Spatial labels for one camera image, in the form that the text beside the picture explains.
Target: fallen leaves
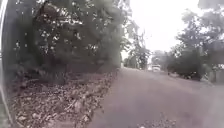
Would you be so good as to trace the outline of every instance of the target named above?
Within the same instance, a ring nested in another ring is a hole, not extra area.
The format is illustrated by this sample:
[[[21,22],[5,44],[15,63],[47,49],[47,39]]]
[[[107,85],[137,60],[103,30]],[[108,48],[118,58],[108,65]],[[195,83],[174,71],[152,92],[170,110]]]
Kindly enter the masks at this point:
[[[67,84],[35,84],[15,96],[11,109],[20,128],[84,128],[116,72],[83,74]]]

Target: dry leaves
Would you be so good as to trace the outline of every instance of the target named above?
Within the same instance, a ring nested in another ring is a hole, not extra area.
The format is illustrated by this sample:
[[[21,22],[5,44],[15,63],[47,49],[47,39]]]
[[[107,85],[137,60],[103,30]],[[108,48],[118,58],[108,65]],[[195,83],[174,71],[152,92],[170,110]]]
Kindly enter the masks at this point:
[[[11,109],[20,128],[83,128],[107,92],[116,71],[69,78],[67,84],[35,84],[21,91]]]

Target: asphalt road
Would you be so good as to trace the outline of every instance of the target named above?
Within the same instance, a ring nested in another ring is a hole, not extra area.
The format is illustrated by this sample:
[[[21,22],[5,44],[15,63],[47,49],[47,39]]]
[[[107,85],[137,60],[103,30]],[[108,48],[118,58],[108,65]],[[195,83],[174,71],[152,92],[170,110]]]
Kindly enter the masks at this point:
[[[222,86],[122,68],[88,128],[224,128],[223,99]]]

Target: sky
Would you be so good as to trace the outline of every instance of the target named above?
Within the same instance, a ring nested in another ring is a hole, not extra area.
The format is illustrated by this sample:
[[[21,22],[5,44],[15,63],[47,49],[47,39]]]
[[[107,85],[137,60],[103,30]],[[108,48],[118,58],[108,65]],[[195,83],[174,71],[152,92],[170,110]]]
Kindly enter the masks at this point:
[[[133,19],[145,30],[146,47],[151,51],[169,51],[184,28],[181,18],[185,10],[200,11],[198,0],[131,0],[130,4]]]

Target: ground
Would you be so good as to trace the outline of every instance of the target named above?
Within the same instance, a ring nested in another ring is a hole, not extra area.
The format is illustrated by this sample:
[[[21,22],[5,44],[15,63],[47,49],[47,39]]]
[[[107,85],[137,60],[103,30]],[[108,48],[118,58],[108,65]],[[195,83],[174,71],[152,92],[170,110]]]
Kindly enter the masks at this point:
[[[88,128],[223,128],[222,86],[122,68]]]
[[[113,82],[115,75],[89,74],[87,82],[24,90],[15,97],[16,120],[21,128],[224,127],[223,86],[129,68],[116,74]]]

